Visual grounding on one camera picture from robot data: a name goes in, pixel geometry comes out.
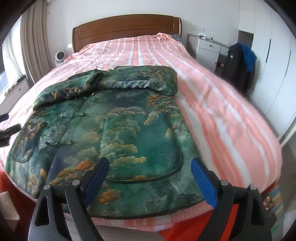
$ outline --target wall outlet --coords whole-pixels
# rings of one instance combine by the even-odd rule
[[[205,28],[204,27],[196,27],[196,30],[201,31],[201,32],[204,32],[205,31]]]

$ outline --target drawer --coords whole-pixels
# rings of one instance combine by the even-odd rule
[[[27,79],[21,81],[8,95],[12,106],[14,106],[17,101],[30,89]]]
[[[218,44],[214,44],[214,43],[199,39],[197,48],[207,49],[216,53],[220,53],[221,46]]]
[[[196,60],[209,71],[215,72],[219,53],[198,48],[196,53]]]

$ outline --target window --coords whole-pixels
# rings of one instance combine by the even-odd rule
[[[25,74],[20,37],[21,17],[13,25],[1,46],[1,88],[13,86]]]
[[[6,73],[4,70],[2,47],[0,46],[0,93],[8,86]]]

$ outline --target pink striped bedsheet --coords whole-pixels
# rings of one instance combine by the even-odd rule
[[[14,106],[5,129],[24,125],[33,111],[33,101],[46,87],[92,69],[109,70],[125,65],[163,65],[178,74],[178,104],[192,137],[208,169],[232,185],[254,183],[265,190],[281,174],[281,148],[275,135],[260,116],[231,85],[193,59],[185,47],[170,35],[114,39],[89,44],[70,55],[63,64],[38,81]],[[10,146],[0,149],[0,168],[4,169]],[[211,209],[205,202],[171,215],[133,220],[95,218],[98,225],[159,231],[175,222],[201,215]]]

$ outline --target wardrobe door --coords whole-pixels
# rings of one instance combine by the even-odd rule
[[[281,136],[296,112],[296,40],[291,34],[291,55],[281,89],[267,113],[275,130]]]
[[[283,83],[291,48],[291,32],[274,10],[271,10],[271,24],[271,42],[266,65],[251,94],[251,98],[265,115],[269,112]]]
[[[257,56],[254,84],[264,72],[270,41],[271,8],[263,0],[257,0],[255,1],[255,31],[252,44],[252,51]]]

